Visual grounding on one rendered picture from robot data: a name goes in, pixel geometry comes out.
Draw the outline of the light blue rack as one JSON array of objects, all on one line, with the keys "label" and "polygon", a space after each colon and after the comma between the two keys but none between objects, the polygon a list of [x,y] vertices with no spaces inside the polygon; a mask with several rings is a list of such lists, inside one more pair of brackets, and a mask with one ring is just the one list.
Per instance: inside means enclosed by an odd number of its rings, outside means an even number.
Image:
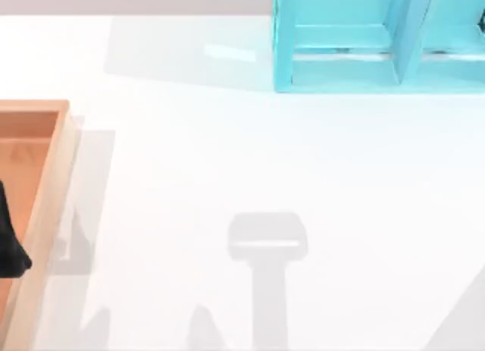
[{"label": "light blue rack", "polygon": [[273,0],[277,92],[485,94],[485,0]]}]

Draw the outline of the shallow salmon-coloured box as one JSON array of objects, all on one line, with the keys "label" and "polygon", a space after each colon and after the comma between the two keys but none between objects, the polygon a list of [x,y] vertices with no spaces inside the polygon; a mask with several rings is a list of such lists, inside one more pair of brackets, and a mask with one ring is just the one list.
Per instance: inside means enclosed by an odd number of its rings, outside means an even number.
[{"label": "shallow salmon-coloured box", "polygon": [[0,181],[17,238],[33,261],[0,280],[0,351],[32,351],[80,131],[60,99],[0,99]]}]

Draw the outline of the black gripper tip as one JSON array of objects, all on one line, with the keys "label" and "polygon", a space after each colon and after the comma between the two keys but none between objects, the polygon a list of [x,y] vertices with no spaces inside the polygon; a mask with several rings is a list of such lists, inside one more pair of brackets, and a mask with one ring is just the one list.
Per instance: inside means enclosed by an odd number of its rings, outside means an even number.
[{"label": "black gripper tip", "polygon": [[5,187],[0,180],[0,278],[20,278],[32,265],[14,232]]}]

